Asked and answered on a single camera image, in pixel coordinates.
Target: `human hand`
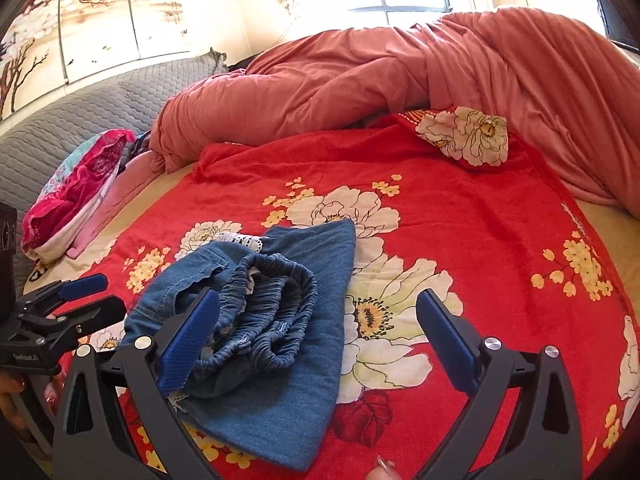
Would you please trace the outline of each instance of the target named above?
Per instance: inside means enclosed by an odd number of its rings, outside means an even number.
[[[18,413],[10,396],[10,394],[19,394],[23,390],[24,381],[20,376],[0,370],[0,411],[20,436],[27,436],[29,434],[27,425],[20,413]]]
[[[375,468],[369,471],[365,480],[402,480],[394,469],[395,464],[382,457],[376,458]]]

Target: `silver screw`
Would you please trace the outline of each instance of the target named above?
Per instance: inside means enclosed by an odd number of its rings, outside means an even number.
[[[144,350],[145,348],[149,348],[151,346],[151,343],[151,338],[148,335],[143,335],[136,339],[134,345],[138,350]]]
[[[76,350],[76,355],[78,357],[85,357],[89,355],[89,352],[91,352],[91,347],[89,345],[80,345],[78,350]]]
[[[488,337],[484,340],[484,346],[486,346],[489,350],[499,350],[502,348],[502,342],[495,337]]]
[[[558,357],[560,355],[560,351],[555,346],[545,346],[545,354],[549,357]]]

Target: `denim shorts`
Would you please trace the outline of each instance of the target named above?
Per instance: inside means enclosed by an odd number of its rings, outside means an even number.
[[[348,219],[275,226],[261,241],[260,253],[210,242],[169,266],[127,317],[122,344],[155,334],[203,286],[218,291],[220,319],[182,391],[181,415],[255,456],[306,470],[337,399],[355,231]]]

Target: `gray quilted headboard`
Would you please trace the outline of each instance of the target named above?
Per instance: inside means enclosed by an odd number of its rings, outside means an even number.
[[[0,202],[18,210],[18,244],[24,213],[69,153],[109,128],[146,132],[169,97],[227,72],[225,60],[225,54],[211,50],[105,79],[53,102],[0,136]],[[14,267],[21,294],[34,265],[19,253]]]

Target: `white flower print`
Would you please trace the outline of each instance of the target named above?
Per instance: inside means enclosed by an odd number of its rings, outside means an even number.
[[[507,119],[458,107],[456,124],[468,138],[462,149],[462,156],[469,164],[500,166],[507,160]]]
[[[180,260],[189,253],[193,253],[201,245],[213,240],[213,237],[221,232],[237,233],[242,229],[242,224],[237,222],[225,222],[217,220],[215,222],[197,223],[191,231],[184,234],[180,242],[180,251],[175,255],[175,260]]]
[[[638,340],[634,331],[631,316],[625,316],[626,353],[620,361],[620,382],[618,383],[618,395],[620,400],[628,399],[625,403],[625,412],[622,416],[622,427],[626,428],[631,415],[634,414],[640,401],[640,367],[638,365]]]
[[[423,258],[403,270],[402,258],[382,254],[351,278],[345,298],[342,375],[337,402],[353,402],[365,388],[393,389],[422,384],[433,369],[426,354],[407,357],[412,345],[427,342],[415,314],[415,300],[432,288],[453,314],[462,302],[449,292],[446,270]]]
[[[455,111],[427,111],[415,131],[454,160],[472,166],[500,166],[507,160],[507,120],[459,106]]]
[[[105,257],[109,256],[109,253],[111,252],[111,248],[115,245],[117,241],[118,241],[118,237],[116,236],[113,240],[111,240],[111,242],[107,244],[104,250],[95,257],[96,264],[99,264],[101,261],[105,259]]]
[[[425,113],[415,131],[421,139],[439,148],[443,155],[454,160],[462,158],[466,139],[457,128],[456,115],[452,112]]]
[[[99,352],[113,350],[124,337],[124,320],[92,334],[89,343]]]
[[[296,227],[311,227],[350,218],[355,224],[356,236],[368,238],[398,228],[398,211],[381,205],[380,197],[372,191],[340,186],[326,196],[297,200],[287,209],[287,220]]]
[[[371,262],[382,256],[384,240],[379,236],[357,238],[356,250],[353,258],[353,273],[356,274],[366,268]]]

